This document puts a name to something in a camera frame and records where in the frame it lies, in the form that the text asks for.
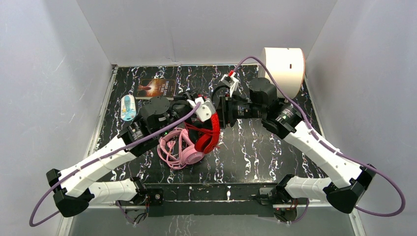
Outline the pink over-ear headphones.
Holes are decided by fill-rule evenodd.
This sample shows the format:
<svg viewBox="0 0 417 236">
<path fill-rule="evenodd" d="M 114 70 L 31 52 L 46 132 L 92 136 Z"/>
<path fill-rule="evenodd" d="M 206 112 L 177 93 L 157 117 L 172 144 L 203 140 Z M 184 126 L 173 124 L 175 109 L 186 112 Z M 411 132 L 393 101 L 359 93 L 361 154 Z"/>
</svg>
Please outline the pink over-ear headphones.
<svg viewBox="0 0 417 236">
<path fill-rule="evenodd" d="M 194 144 L 188 137 L 188 131 L 183 128 L 175 128 L 161 137 L 157 153 L 160 159 L 173 170 L 196 164 L 205 156 L 203 152 L 195 150 Z"/>
</svg>

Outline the red and black headphones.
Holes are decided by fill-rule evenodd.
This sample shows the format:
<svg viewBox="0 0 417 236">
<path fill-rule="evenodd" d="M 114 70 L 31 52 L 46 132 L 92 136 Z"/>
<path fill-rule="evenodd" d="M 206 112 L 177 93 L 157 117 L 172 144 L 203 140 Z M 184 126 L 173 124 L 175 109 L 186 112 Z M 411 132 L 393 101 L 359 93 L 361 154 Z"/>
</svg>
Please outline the red and black headphones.
<svg viewBox="0 0 417 236">
<path fill-rule="evenodd" d="M 191 118 L 188 118 L 185 121 L 185 128 L 196 151 L 207 154 L 217 147 L 220 135 L 220 122 L 217 113 L 204 122 L 192 121 Z"/>
</svg>

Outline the black on-ear headphones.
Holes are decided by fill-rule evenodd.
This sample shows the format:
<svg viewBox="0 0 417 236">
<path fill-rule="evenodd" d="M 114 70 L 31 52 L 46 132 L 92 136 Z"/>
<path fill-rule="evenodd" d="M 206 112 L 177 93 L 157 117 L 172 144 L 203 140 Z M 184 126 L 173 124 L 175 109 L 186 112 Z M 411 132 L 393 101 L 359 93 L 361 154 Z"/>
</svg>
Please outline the black on-ear headphones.
<svg viewBox="0 0 417 236">
<path fill-rule="evenodd" d="M 228 89 L 228 88 L 229 88 L 229 87 L 228 87 L 227 85 L 217 86 L 217 87 L 213 90 L 213 92 L 212 92 L 212 94 L 211 94 L 211 96 L 210 96 L 211 101 L 212 101 L 212 102 L 214 101 L 214 98 L 215 98 L 215 96 L 216 96 L 216 94 L 217 94 L 217 92 L 218 92 L 219 90 L 221 90 L 221 89 Z"/>
</svg>

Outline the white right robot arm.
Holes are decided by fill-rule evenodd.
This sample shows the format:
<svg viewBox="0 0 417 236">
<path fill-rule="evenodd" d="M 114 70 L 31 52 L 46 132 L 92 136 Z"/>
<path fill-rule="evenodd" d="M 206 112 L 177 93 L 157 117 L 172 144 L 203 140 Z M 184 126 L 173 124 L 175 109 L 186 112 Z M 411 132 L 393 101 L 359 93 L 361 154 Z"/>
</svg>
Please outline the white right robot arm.
<svg viewBox="0 0 417 236">
<path fill-rule="evenodd" d="M 303 121 L 302 115 L 290 103 L 279 98 L 275 86 L 266 78 L 249 82 L 249 98 L 221 95 L 216 111 L 221 128 L 232 127 L 237 119 L 260 118 L 263 127 L 281 140 L 296 147 L 327 175 L 326 178 L 302 178 L 286 175 L 262 201 L 288 204 L 298 198 L 328 202 L 343 213 L 351 213 L 375 172 L 363 165 L 337 155 L 330 143 Z"/>
</svg>

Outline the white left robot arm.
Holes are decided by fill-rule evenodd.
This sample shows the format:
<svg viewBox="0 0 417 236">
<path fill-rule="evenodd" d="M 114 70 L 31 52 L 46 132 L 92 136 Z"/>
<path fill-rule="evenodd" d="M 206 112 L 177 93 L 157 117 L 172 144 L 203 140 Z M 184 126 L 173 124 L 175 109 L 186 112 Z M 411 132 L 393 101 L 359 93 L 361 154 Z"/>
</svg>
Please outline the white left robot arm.
<svg viewBox="0 0 417 236">
<path fill-rule="evenodd" d="M 119 201 L 143 204 L 148 191 L 137 177 L 110 182 L 100 179 L 156 147 L 159 138 L 179 124 L 193 118 L 206 121 L 214 112 L 212 101 L 194 91 L 176 95 L 173 100 L 164 96 L 151 98 L 108 144 L 72 167 L 62 171 L 52 169 L 46 174 L 59 213 L 64 217 L 75 216 L 90 204 Z"/>
</svg>

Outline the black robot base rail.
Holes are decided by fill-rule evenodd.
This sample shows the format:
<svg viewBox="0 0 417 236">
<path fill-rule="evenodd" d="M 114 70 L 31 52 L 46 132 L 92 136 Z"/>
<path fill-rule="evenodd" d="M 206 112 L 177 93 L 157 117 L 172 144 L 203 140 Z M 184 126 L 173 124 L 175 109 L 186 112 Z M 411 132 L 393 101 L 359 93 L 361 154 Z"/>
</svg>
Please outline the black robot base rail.
<svg viewBox="0 0 417 236">
<path fill-rule="evenodd" d="M 127 209 L 148 209 L 150 217 L 171 215 L 256 215 L 284 212 L 294 218 L 306 199 L 280 200 L 276 183 L 151 183 L 135 200 L 120 201 Z"/>
</svg>

